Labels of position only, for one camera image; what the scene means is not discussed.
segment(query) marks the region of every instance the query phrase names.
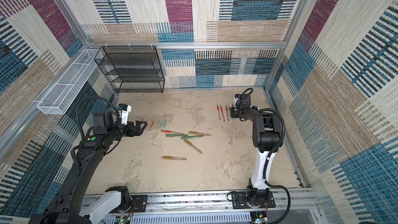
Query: black mesh shelf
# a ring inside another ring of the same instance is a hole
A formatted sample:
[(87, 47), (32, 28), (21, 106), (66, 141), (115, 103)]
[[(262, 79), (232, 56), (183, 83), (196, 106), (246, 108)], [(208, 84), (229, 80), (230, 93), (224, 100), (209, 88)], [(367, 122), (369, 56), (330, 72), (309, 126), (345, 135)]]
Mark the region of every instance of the black mesh shelf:
[(97, 65), (118, 93), (162, 93), (164, 75), (151, 46), (103, 46)]

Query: white mesh basket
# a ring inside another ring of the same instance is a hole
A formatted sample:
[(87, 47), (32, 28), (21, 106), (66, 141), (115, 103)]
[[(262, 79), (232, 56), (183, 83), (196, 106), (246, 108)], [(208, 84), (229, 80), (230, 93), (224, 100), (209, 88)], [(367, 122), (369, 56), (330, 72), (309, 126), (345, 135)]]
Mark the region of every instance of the white mesh basket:
[(84, 50), (48, 91), (37, 108), (44, 114), (64, 115), (97, 66), (94, 61), (95, 56), (96, 59), (102, 58), (98, 50)]

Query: beige tabletop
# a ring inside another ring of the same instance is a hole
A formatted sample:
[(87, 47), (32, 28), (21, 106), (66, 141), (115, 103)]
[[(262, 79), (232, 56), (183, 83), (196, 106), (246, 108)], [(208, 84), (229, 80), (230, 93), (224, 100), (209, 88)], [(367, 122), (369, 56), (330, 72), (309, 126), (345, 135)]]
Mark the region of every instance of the beige tabletop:
[[(251, 139), (252, 122), (218, 119), (216, 104), (233, 103), (245, 88), (181, 90), (163, 93), (122, 93), (118, 103), (132, 106), (129, 121), (145, 119), (148, 127), (138, 137), (123, 138), (95, 171), (86, 194), (102, 194), (108, 187), (126, 185), (130, 192), (171, 192), (245, 189), (253, 173), (256, 148)], [(255, 89), (251, 103), (267, 107), (262, 89)], [(167, 119), (166, 127), (158, 127)], [(203, 154), (180, 137), (166, 137), (161, 129), (211, 136), (189, 139)], [(186, 157), (186, 161), (162, 156)], [(298, 187), (282, 146), (272, 164), (270, 183)]]

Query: black mounting plate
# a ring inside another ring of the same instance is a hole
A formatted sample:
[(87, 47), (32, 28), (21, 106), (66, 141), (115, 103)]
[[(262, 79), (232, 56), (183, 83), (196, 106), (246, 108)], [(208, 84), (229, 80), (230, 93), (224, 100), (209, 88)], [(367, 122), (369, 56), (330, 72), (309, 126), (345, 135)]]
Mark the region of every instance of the black mounting plate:
[[(147, 195), (131, 195), (130, 197), (131, 197), (131, 206), (133, 206), (134, 205), (133, 203), (135, 203), (135, 213), (145, 212), (145, 210), (147, 208), (148, 196)], [(128, 215), (130, 210), (131, 210), (131, 208), (123, 214)], [(122, 214), (121, 212), (119, 212), (115, 209), (110, 212), (110, 214), (114, 214), (114, 213)]]
[[(246, 192), (232, 192), (231, 197), (232, 197), (232, 206), (234, 209), (251, 208), (248, 205)], [(275, 200), (274, 200), (274, 197), (273, 197), (271, 191), (268, 191), (268, 195), (266, 198), (257, 198), (256, 202), (257, 201), (258, 202), (266, 202), (268, 208), (276, 207)]]

